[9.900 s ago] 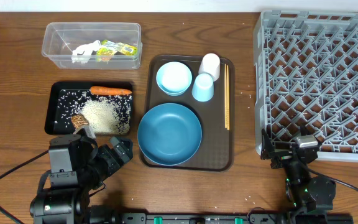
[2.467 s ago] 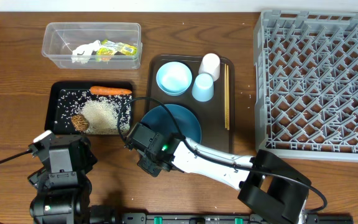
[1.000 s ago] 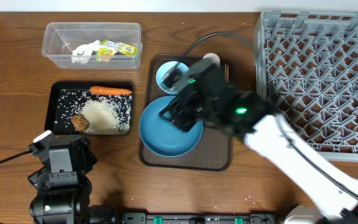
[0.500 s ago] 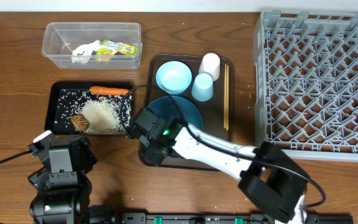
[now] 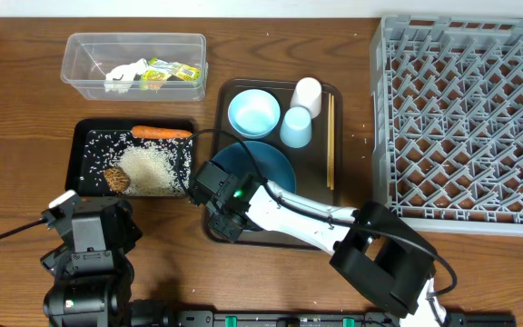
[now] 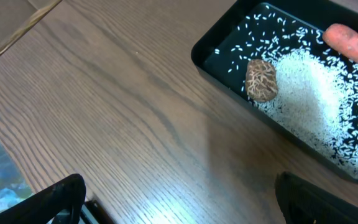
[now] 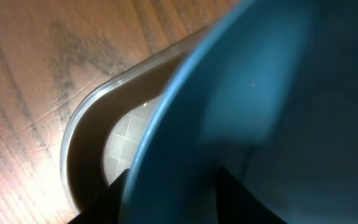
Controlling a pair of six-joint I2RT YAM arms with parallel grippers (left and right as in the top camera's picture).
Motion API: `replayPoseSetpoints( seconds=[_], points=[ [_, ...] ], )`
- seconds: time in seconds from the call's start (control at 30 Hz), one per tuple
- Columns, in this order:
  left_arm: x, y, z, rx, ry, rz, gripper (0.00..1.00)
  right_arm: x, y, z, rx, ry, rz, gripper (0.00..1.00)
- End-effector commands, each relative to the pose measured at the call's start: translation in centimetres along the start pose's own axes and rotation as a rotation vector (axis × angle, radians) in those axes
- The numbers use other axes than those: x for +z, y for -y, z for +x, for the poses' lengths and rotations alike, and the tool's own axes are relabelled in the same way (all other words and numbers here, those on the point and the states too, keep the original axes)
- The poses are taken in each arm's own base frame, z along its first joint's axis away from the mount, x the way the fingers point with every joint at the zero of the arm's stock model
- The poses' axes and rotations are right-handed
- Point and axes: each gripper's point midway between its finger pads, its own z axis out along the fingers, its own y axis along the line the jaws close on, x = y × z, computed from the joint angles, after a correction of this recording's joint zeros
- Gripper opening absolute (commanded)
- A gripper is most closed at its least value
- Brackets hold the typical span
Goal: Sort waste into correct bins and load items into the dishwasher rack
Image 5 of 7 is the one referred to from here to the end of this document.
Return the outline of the dark blue plate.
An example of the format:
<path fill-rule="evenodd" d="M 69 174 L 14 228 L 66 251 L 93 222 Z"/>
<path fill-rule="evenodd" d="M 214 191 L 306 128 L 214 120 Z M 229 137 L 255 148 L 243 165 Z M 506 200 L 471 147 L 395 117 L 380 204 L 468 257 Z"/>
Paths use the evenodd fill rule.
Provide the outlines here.
<path fill-rule="evenodd" d="M 244 144 L 249 148 L 264 177 L 290 193 L 297 192 L 295 172 L 282 152 L 263 142 L 245 141 Z M 239 143 L 223 148 L 212 161 L 220 165 L 226 173 L 239 178 L 248 173 L 256 174 L 250 156 Z"/>

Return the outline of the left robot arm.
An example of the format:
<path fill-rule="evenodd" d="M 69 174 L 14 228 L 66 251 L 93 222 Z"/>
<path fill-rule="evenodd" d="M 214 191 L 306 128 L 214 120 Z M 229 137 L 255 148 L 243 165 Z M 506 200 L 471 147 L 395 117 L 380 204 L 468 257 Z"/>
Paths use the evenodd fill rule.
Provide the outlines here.
<path fill-rule="evenodd" d="M 70 190 L 42 212 L 63 243 L 40 259 L 54 277 L 44 315 L 55 327 L 174 326 L 156 300 L 131 299 L 134 268 L 126 258 L 143 233 L 132 206 L 117 197 L 86 201 Z"/>

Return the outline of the white rice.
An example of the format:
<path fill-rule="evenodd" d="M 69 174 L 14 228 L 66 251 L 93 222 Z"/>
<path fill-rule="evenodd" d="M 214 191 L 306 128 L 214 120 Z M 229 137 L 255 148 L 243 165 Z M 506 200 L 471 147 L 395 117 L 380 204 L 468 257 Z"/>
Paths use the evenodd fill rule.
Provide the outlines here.
<path fill-rule="evenodd" d="M 132 197 L 183 196 L 192 172 L 192 143 L 183 149 L 182 139 L 142 139 L 130 131 L 91 131 L 84 141 L 81 163 L 71 178 L 82 196 Z M 111 191 L 104 170 L 120 167 L 129 176 L 124 193 Z"/>

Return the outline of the light blue bowl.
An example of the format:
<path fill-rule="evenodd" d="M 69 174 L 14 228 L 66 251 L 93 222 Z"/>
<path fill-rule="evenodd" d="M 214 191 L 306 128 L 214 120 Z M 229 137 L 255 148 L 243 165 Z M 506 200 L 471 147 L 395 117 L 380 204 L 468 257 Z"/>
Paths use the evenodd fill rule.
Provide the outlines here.
<path fill-rule="evenodd" d="M 261 139 L 277 126 L 281 108 L 269 92 L 249 89 L 232 98 L 227 115 L 231 127 L 238 134 L 249 139 Z"/>

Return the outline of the orange carrot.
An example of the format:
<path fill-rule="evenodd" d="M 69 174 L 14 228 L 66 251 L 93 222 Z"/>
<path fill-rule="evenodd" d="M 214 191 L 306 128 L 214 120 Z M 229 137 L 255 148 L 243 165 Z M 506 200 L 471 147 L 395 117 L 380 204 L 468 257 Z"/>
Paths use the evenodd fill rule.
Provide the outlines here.
<path fill-rule="evenodd" d="M 143 139 L 177 139 L 189 138 L 192 132 L 181 129 L 136 125 L 131 130 L 132 136 Z"/>

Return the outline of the yellow green snack wrapper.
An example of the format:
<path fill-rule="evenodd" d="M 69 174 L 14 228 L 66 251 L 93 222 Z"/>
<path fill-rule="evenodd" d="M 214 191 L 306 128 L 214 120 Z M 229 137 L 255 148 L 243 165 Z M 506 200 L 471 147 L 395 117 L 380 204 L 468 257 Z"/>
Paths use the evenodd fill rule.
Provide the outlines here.
<path fill-rule="evenodd" d="M 165 62 L 158 58 L 147 62 L 146 70 L 140 75 L 142 90 L 159 90 L 169 80 L 196 82 L 201 76 L 201 69 L 179 62 Z"/>

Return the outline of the brown food scrap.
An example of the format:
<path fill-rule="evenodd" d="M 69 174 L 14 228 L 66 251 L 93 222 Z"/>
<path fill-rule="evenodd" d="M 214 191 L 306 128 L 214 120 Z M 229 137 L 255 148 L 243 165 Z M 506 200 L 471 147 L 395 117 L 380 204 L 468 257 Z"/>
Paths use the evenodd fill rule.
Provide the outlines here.
<path fill-rule="evenodd" d="M 131 184 L 129 176 L 120 167 L 104 170 L 104 179 L 109 189 L 115 193 L 124 193 Z"/>

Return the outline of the white tissue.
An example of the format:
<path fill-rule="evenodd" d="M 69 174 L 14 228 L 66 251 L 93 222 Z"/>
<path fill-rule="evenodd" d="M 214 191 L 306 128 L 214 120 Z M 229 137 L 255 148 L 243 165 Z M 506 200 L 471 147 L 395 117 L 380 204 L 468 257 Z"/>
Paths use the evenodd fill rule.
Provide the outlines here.
<path fill-rule="evenodd" d="M 104 90 L 107 93 L 126 93 L 133 85 L 137 77 L 140 77 L 148 69 L 148 63 L 144 58 L 131 64 L 122 64 L 115 67 L 105 76 Z"/>

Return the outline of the light blue plastic cup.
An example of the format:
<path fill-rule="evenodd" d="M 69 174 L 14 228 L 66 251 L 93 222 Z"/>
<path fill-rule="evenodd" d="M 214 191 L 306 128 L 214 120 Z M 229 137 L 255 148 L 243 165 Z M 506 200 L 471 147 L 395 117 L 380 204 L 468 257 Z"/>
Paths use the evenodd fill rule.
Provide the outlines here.
<path fill-rule="evenodd" d="M 311 115 L 304 107 L 292 107 L 283 117 L 281 141 L 290 148 L 302 148 L 311 140 Z"/>

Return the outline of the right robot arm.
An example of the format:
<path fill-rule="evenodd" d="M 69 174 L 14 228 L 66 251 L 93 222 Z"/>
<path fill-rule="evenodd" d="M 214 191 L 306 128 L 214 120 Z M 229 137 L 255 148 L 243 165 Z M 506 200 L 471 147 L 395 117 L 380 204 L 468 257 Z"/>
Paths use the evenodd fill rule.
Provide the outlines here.
<path fill-rule="evenodd" d="M 436 249 L 385 206 L 330 206 L 253 175 L 199 177 L 191 189 L 229 241 L 253 226 L 288 234 L 327 253 L 338 274 L 400 325 L 446 324 L 434 291 Z"/>

